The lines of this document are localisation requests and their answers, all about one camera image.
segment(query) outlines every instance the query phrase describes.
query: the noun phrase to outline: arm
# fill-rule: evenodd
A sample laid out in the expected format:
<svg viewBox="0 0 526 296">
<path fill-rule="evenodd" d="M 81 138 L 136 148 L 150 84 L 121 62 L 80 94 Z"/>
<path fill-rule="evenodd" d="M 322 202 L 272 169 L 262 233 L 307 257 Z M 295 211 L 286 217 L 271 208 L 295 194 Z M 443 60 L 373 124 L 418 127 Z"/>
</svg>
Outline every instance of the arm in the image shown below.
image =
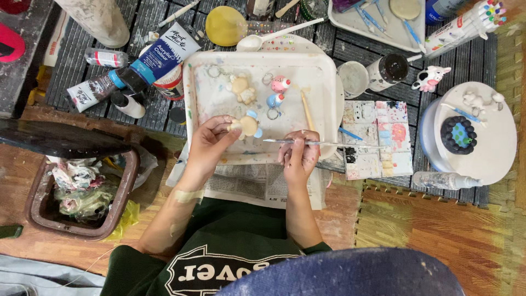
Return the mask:
<svg viewBox="0 0 526 296">
<path fill-rule="evenodd" d="M 241 130 L 227 131 L 231 123 L 231 116 L 215 116 L 195 131 L 185 171 L 140 237 L 137 248 L 140 252 L 162 256 L 178 252 L 197 198 L 203 197 L 198 192 L 213 175 L 223 152 L 241 134 Z M 183 195 L 192 198 L 181 199 Z"/>
<path fill-rule="evenodd" d="M 319 141 L 319 134 L 297 131 L 288 134 L 286 138 L 295 140 L 294 144 L 281 146 L 278 159 L 284 166 L 283 174 L 289 187 L 287 233 L 302 249 L 306 249 L 323 241 L 307 192 L 307 181 L 318 161 L 320 146 L 305 146 L 305 140 Z"/>
</svg>

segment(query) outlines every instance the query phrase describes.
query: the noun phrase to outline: person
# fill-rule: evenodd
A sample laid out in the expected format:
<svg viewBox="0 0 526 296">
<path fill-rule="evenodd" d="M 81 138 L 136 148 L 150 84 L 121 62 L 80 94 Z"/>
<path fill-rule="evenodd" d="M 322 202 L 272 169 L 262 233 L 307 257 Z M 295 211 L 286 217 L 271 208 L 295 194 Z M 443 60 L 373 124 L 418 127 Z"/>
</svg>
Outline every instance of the person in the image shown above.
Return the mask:
<svg viewBox="0 0 526 296">
<path fill-rule="evenodd" d="M 232 119 L 212 117 L 194 132 L 183 175 L 137 246 L 112 252 L 101 295 L 214 293 L 271 264 L 331 251 L 307 191 L 320 149 L 305 140 L 319 141 L 317 132 L 292 132 L 286 138 L 294 144 L 279 149 L 288 185 L 286 210 L 203 198 L 221 155 L 241 134 L 227 131 Z"/>
</svg>

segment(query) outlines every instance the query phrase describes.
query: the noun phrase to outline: tape on arm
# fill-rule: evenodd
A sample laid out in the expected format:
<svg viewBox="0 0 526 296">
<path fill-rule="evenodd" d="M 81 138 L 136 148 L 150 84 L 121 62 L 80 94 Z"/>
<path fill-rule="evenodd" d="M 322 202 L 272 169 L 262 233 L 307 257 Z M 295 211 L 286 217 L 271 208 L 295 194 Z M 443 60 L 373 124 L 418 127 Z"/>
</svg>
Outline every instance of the tape on arm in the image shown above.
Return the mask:
<svg viewBox="0 0 526 296">
<path fill-rule="evenodd" d="M 188 203 L 193 199 L 199 199 L 198 203 L 201 203 L 201 200 L 203 200 L 203 196 L 205 196 L 204 190 L 194 191 L 194 192 L 184 192 L 181 190 L 176 190 L 174 192 L 174 199 L 180 203 Z"/>
</svg>

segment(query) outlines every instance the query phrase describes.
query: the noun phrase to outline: yellow plastic bag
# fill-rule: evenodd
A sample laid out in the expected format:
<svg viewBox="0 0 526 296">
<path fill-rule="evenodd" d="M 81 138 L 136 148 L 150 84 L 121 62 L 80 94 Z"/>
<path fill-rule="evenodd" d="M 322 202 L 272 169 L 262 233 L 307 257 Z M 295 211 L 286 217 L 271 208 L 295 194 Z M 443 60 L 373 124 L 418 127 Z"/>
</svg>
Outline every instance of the yellow plastic bag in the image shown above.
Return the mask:
<svg viewBox="0 0 526 296">
<path fill-rule="evenodd" d="M 128 229 L 128 227 L 139 223 L 139 209 L 140 205 L 138 203 L 128 200 L 128 202 L 126 203 L 126 208 L 124 209 L 124 213 L 120 217 L 119 224 L 117 224 L 115 230 L 102 241 L 106 242 L 122 239 L 124 231 Z"/>
</svg>

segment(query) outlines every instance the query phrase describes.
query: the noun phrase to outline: trash bin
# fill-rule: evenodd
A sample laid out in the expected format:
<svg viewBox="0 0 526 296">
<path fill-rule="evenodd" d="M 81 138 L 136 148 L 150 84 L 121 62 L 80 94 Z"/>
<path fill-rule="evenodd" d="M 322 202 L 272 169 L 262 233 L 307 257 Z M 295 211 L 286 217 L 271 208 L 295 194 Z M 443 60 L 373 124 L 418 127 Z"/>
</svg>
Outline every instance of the trash bin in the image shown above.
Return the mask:
<svg viewBox="0 0 526 296">
<path fill-rule="evenodd" d="M 96 241 L 110 235 L 126 207 L 137 177 L 140 158 L 131 145 L 111 135 L 80 127 L 40 121 L 0 119 L 0 143 L 27 149 L 43 155 L 65 159 L 86 159 L 121 154 L 126 158 L 123 177 L 111 208 L 100 227 L 66 221 L 58 209 L 48 205 L 54 184 L 46 156 L 33 180 L 25 204 L 26 219 L 35 228 L 80 240 Z"/>
</svg>

